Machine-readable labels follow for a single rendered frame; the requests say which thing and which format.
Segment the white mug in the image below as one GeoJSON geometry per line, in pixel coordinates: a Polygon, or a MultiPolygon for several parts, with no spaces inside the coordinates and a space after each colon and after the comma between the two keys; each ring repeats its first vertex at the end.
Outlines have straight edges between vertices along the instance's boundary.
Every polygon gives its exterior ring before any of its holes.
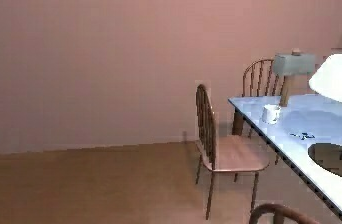
{"type": "Polygon", "coordinates": [[[279,105],[267,104],[263,107],[262,121],[267,124],[276,124],[280,117],[281,107],[279,105]]]}

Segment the small dark flat object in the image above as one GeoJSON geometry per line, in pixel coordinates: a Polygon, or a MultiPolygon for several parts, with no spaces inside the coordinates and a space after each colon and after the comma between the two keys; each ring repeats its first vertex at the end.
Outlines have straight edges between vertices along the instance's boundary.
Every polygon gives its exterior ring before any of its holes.
{"type": "Polygon", "coordinates": [[[298,137],[298,138],[300,138],[301,140],[315,138],[314,135],[309,134],[309,133],[306,133],[306,132],[302,132],[302,133],[299,133],[299,134],[290,133],[290,135],[291,135],[291,136],[294,136],[294,137],[298,137]]]}

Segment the pale blue dining table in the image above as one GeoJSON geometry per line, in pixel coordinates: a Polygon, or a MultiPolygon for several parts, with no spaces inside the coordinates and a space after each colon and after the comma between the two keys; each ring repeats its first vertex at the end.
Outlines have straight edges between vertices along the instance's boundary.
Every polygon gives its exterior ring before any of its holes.
{"type": "Polygon", "coordinates": [[[271,125],[262,121],[263,107],[278,104],[277,96],[232,97],[228,102],[342,221],[342,177],[324,170],[308,155],[314,143],[342,145],[342,103],[317,94],[294,95],[271,125]],[[301,140],[290,135],[302,132],[315,138],[301,140]]]}

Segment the grey shade wooden table lamp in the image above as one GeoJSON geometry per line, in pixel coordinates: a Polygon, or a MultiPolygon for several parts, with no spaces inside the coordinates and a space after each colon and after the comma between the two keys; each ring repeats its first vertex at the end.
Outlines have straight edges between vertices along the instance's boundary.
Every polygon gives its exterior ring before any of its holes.
{"type": "Polygon", "coordinates": [[[290,89],[296,75],[309,75],[315,70],[315,56],[293,49],[290,54],[276,54],[272,64],[273,72],[283,79],[279,105],[286,107],[290,89]]]}

